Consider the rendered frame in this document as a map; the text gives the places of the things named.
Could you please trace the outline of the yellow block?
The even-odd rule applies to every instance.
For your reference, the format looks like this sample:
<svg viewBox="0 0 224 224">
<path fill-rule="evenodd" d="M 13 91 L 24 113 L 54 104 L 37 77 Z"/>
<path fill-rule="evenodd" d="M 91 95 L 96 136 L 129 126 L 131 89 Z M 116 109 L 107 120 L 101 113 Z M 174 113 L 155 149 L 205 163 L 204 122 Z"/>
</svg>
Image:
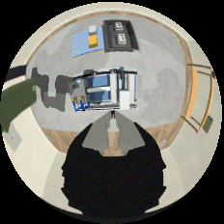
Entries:
<svg viewBox="0 0 224 224">
<path fill-rule="evenodd" d="M 97 42 L 98 38 L 97 35 L 93 35 L 89 37 L 89 46 L 91 48 L 93 47 L 98 47 L 98 42 Z"/>
</svg>

